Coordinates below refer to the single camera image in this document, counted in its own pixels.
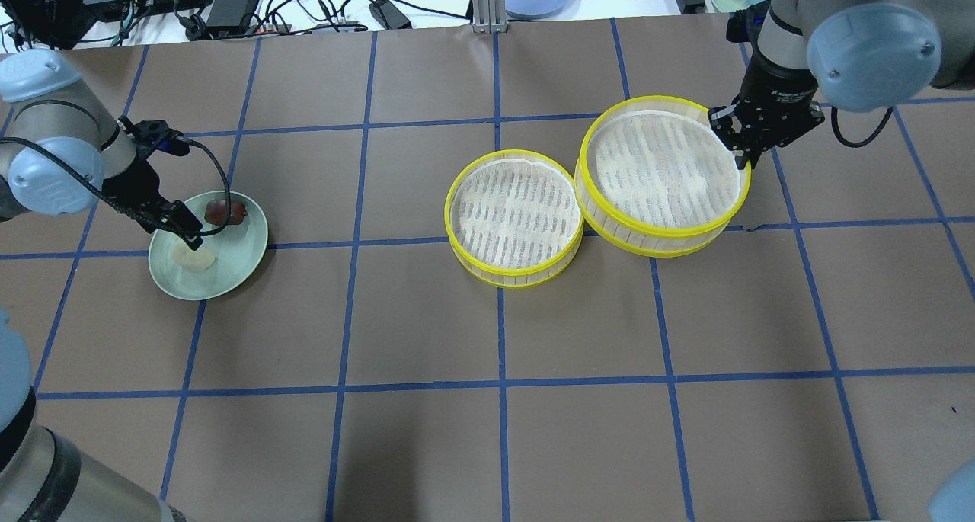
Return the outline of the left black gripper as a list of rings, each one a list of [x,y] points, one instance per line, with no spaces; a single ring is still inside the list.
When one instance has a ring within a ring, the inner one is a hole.
[[[149,158],[156,152],[187,156],[195,142],[169,127],[164,120],[133,123],[128,118],[121,118],[119,122],[120,130],[115,140],[120,141],[125,134],[126,139],[132,141],[133,161],[121,174],[105,179],[102,192],[146,232],[153,233],[163,226],[164,230],[177,234],[185,248],[198,251],[204,243],[199,234],[203,224],[191,216],[184,202],[168,201],[160,195],[160,177],[149,163]]]

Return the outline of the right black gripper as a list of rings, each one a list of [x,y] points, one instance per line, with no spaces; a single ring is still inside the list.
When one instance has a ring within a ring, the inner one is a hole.
[[[793,143],[824,122],[824,113],[816,101],[762,107],[741,101],[709,109],[711,130],[732,151],[739,171],[753,170],[762,154]]]

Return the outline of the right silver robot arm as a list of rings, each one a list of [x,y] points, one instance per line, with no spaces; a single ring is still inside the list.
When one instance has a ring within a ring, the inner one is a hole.
[[[924,88],[973,88],[974,0],[765,0],[732,14],[727,40],[751,59],[732,102],[708,116],[739,170],[821,125],[816,95],[836,139],[858,148],[839,111],[891,115]]]

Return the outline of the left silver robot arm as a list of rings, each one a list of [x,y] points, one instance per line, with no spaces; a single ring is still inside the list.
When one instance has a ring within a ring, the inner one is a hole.
[[[161,195],[149,158],[186,156],[195,146],[163,120],[115,118],[82,74],[55,50],[30,49],[2,61],[2,99],[11,122],[2,137],[2,219],[59,216],[104,203],[146,232],[166,231],[191,250],[203,224],[181,201]]]

